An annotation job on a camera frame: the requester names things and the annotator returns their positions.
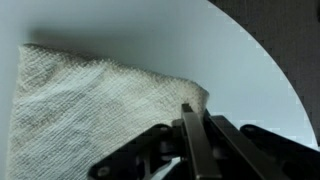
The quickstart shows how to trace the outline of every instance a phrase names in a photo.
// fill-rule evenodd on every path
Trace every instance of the white towel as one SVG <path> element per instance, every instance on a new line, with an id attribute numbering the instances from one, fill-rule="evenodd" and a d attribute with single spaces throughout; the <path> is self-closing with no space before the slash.
<path id="1" fill-rule="evenodd" d="M 200 116 L 208 93 L 188 80 L 27 44 L 10 126 L 7 179 L 86 179 L 91 165 L 151 126 Z"/>

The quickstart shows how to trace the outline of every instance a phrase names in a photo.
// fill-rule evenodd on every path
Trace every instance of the screw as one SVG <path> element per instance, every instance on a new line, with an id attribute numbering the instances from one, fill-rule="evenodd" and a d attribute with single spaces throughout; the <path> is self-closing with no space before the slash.
<path id="1" fill-rule="evenodd" d="M 254 128 L 253 127 L 246 127 L 246 130 L 249 131 L 249 132 L 253 132 Z"/>
<path id="2" fill-rule="evenodd" d="M 168 128 L 167 127 L 161 127 L 160 130 L 161 131 L 168 131 Z"/>
<path id="3" fill-rule="evenodd" d="M 107 176 L 110 173 L 110 168 L 109 167 L 102 167 L 98 170 L 98 176 L 102 177 L 102 176 Z"/>

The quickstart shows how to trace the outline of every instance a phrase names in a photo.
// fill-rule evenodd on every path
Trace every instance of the folded towel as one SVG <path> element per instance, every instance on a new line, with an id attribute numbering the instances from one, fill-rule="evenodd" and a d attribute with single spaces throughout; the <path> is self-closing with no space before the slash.
<path id="1" fill-rule="evenodd" d="M 7 179 L 86 179 L 91 165 L 151 126 L 202 115 L 208 93 L 188 80 L 72 51 L 20 48 Z"/>

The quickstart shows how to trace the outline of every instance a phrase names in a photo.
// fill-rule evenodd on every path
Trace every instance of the gray background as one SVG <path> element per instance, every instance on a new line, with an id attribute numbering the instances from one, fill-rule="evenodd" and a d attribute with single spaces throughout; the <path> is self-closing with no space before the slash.
<path id="1" fill-rule="evenodd" d="M 273 57 L 302 101 L 320 141 L 319 0 L 211 0 Z"/>

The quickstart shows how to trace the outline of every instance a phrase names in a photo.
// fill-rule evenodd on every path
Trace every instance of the white table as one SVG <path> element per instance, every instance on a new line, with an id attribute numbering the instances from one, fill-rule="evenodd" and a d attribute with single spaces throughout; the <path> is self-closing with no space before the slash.
<path id="1" fill-rule="evenodd" d="M 36 42 L 108 56 L 188 78 L 207 89 L 211 114 L 256 124 L 317 149 L 299 98 L 273 59 L 206 0 L 4 0 L 0 5 L 0 179 L 17 46 Z"/>

